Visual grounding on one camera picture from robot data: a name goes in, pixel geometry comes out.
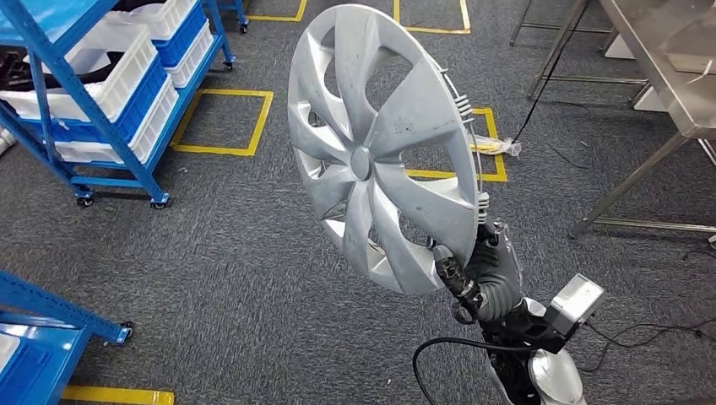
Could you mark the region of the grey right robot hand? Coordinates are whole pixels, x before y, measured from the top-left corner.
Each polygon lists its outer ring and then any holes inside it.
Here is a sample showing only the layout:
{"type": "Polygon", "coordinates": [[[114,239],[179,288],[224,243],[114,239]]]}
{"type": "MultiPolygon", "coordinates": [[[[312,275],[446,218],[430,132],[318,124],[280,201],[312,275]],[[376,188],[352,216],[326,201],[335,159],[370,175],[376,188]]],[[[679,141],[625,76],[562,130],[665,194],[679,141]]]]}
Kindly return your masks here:
{"type": "Polygon", "coordinates": [[[479,226],[474,250],[464,265],[445,245],[434,246],[432,253],[438,277],[456,300],[451,312],[459,323],[500,321],[519,306],[520,266],[504,223],[479,226]]]}

